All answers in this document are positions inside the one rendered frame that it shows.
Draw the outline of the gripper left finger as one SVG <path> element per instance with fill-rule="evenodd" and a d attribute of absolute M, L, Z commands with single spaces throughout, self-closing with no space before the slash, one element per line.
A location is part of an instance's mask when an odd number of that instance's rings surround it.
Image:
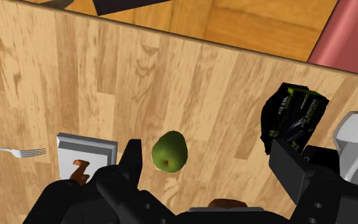
<path fill-rule="evenodd" d="M 75 180 L 50 183 L 41 193 L 23 224 L 61 224 L 66 212 L 87 189 L 98 192 L 117 215 L 120 224 L 176 224 L 176 216 L 146 190 L 139 190 L 142 143 L 128 141 L 121 161 L 98 169 L 90 186 Z"/>

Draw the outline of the brown round object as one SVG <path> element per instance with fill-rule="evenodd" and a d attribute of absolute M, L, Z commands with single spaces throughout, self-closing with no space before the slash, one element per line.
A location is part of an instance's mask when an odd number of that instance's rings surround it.
<path fill-rule="evenodd" d="M 212 200 L 208 207 L 216 207 L 216 208 L 223 208 L 223 209 L 230 209 L 234 207 L 248 207 L 245 202 L 233 199 L 214 199 Z"/>

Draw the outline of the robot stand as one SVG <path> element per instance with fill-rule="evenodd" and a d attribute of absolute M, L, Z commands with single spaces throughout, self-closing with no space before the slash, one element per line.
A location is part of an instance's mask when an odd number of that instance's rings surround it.
<path fill-rule="evenodd" d="M 131 10 L 171 0 L 92 0 L 98 16 Z"/>

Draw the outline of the green apple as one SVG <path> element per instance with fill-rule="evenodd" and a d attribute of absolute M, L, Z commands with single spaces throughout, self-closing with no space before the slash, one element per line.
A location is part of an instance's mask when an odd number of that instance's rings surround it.
<path fill-rule="evenodd" d="M 162 135 L 152 149 L 153 163 L 165 172 L 177 172 L 187 162 L 188 148 L 184 136 L 171 130 Z"/>

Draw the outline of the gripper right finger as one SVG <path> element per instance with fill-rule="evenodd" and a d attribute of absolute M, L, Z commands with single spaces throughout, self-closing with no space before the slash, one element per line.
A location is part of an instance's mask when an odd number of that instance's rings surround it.
<path fill-rule="evenodd" d="M 309 164 L 280 139 L 272 141 L 269 166 L 296 204 L 289 224 L 358 224 L 358 185 Z"/>

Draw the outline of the brown curved food piece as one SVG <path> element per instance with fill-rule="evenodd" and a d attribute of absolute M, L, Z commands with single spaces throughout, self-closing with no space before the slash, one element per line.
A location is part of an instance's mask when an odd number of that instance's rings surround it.
<path fill-rule="evenodd" d="M 75 180 L 80 186 L 83 186 L 90 177 L 88 174 L 85 174 L 85 170 L 90 163 L 85 160 L 75 160 L 72 164 L 77 165 L 78 168 L 70 175 L 69 179 Z"/>

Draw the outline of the silver fork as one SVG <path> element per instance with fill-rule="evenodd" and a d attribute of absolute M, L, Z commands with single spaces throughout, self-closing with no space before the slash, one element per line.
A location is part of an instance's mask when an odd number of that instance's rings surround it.
<path fill-rule="evenodd" d="M 31 149 L 31 150 L 18 150 L 18 149 L 8 149 L 8 148 L 0 148 L 0 151 L 10 152 L 13 156 L 17 158 L 29 158 L 36 157 L 39 155 L 46 154 L 46 149 Z"/>

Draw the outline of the white square plate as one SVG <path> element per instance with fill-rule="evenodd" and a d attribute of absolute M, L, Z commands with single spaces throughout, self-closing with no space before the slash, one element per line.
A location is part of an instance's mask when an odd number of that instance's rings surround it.
<path fill-rule="evenodd" d="M 88 179 L 90 181 L 97 169 L 116 164 L 118 143 L 60 132 L 57 134 L 57 150 L 60 179 L 69 179 L 78 168 L 73 161 L 80 159 L 90 163 L 85 169 L 85 174 L 90 176 Z"/>

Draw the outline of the black bag with green print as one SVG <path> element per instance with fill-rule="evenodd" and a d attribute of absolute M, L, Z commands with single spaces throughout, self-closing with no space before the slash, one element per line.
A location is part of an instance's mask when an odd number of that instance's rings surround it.
<path fill-rule="evenodd" d="M 261 111 L 265 153 L 270 154 L 274 139 L 283 139 L 301 153 L 328 104 L 329 99 L 306 86 L 282 83 Z"/>

